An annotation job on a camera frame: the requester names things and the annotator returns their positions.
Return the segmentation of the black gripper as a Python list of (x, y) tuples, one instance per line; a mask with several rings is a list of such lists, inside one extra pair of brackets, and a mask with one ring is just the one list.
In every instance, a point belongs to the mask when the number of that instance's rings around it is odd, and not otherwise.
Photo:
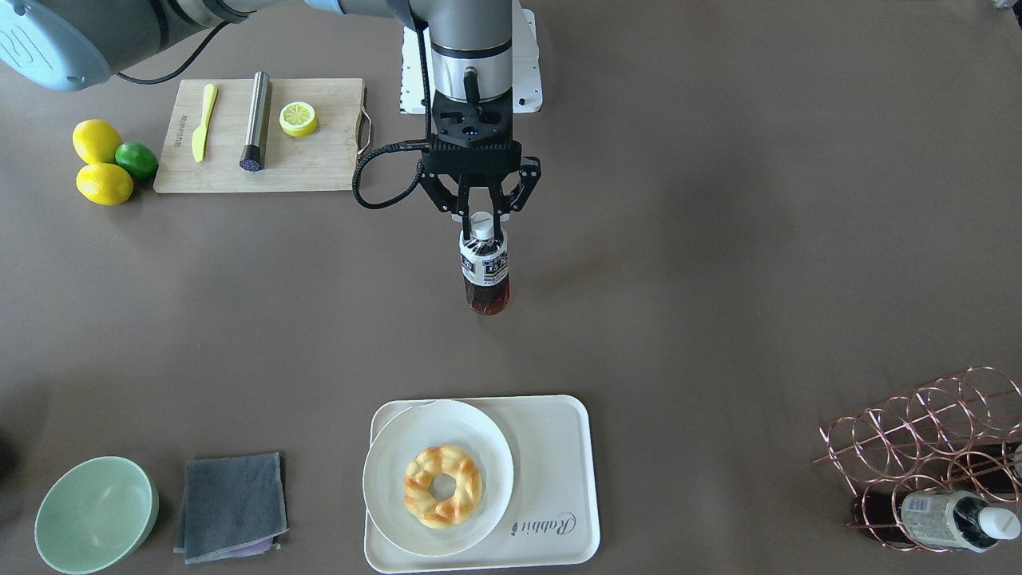
[[(501, 222), (525, 207), (541, 178), (539, 157), (522, 157), (521, 143), (513, 139), (513, 98), (500, 96), (471, 105), (434, 96), (432, 119), (437, 132), (423, 153), (426, 173), (421, 176), (421, 187), (438, 211), (450, 212), (460, 223), (462, 239), (471, 237), (471, 186), (463, 177), (473, 186), (485, 186), (489, 178), (503, 179), (517, 171), (519, 180), (511, 192), (504, 193), (501, 182), (489, 186), (495, 236), (503, 237)], [(457, 192), (446, 188), (442, 175), (450, 176)]]

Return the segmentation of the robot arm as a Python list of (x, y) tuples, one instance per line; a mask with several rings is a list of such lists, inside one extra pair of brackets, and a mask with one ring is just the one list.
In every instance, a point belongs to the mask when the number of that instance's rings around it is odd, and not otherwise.
[[(78, 91), (207, 30), (246, 21), (267, 1), (4, 1), (2, 60), (36, 84)], [(485, 187), (501, 223), (523, 209), (541, 177), (513, 139), (513, 47), (517, 1), (314, 1), (317, 10), (393, 18), (418, 38), (425, 134), (372, 150), (358, 161), (420, 152), (413, 179), (469, 236), (469, 194)]]

